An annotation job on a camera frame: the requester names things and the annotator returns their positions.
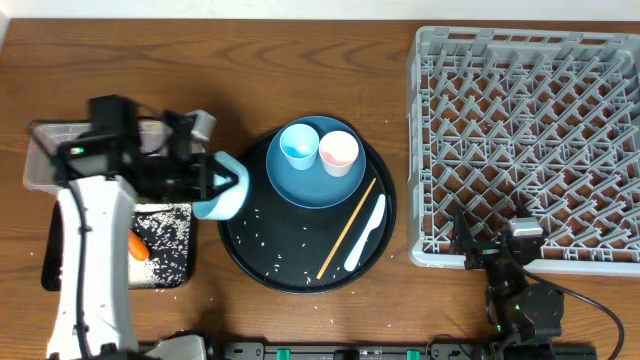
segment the carrot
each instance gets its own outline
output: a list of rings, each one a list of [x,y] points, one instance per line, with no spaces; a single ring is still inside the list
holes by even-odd
[[[129,254],[138,261],[149,259],[149,249],[131,229],[129,229]]]

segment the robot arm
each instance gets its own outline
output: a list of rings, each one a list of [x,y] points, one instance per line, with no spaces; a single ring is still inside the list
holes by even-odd
[[[171,133],[162,148],[145,154],[140,150],[137,107],[115,95],[92,99],[91,130],[48,154],[55,180],[63,188],[58,202],[64,228],[60,304],[47,348],[49,359],[113,354],[138,358],[127,264],[136,198],[207,201],[239,184],[238,169],[244,167],[237,161],[224,153],[191,152],[192,141],[208,140],[213,117],[203,111],[165,112],[162,120]],[[167,155],[161,156],[164,148]],[[204,352],[191,354],[204,358]],[[161,354],[156,350],[153,355]]]
[[[466,256],[465,268],[484,269],[489,282],[487,315],[499,335],[478,356],[497,359],[554,359],[551,340],[562,334],[564,295],[543,283],[529,284],[514,264],[540,257],[546,231],[521,205],[497,238],[473,238],[462,211],[456,209],[451,252]]]

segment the wood grain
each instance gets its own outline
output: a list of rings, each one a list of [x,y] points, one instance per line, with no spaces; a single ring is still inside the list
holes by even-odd
[[[22,185],[24,127],[34,118],[84,118],[87,99],[111,93],[211,112],[219,119],[211,148],[232,155],[301,116],[345,119],[382,155],[398,194],[385,255],[354,284],[323,295],[259,285],[227,255],[216,224],[202,222],[186,286],[130,292],[141,340],[199,328],[218,341],[424,344],[441,333],[494,331],[482,272],[418,268],[407,256],[404,61],[428,24],[640,33],[640,24],[621,22],[13,20],[0,53],[0,357],[43,358],[58,303],[39,284],[54,199]],[[619,314],[628,339],[622,358],[637,357],[640,279],[548,278]],[[613,349],[613,322],[588,305],[567,298],[562,325],[562,342],[591,343],[602,358]]]

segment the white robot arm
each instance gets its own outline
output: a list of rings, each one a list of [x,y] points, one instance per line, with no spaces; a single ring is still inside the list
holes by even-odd
[[[163,146],[167,155],[159,156],[140,151],[137,104],[114,95],[92,99],[90,109],[90,131],[61,143],[55,154],[41,146],[62,186],[64,229],[60,304],[47,358],[204,360],[205,341],[197,335],[138,353],[128,297],[131,211],[138,196],[155,202],[215,198],[227,211],[209,218],[228,219],[246,197],[247,171],[223,152],[191,153],[192,140],[208,140],[215,122],[203,111],[165,112],[162,121],[172,133]]]

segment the round black tray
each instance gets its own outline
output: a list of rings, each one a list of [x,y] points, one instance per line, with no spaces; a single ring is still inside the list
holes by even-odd
[[[218,230],[233,260],[258,282],[285,292],[320,293],[342,287],[375,264],[384,252],[396,219],[393,181],[382,158],[362,141],[367,169],[358,189],[342,203],[320,210],[293,205],[275,191],[266,171],[266,155],[277,130],[265,135],[240,157],[249,171],[250,188],[243,208]],[[376,177],[367,200],[336,251],[322,279],[316,275]],[[352,272],[344,261],[362,234],[380,194],[386,196],[382,223],[369,235],[360,262]]]

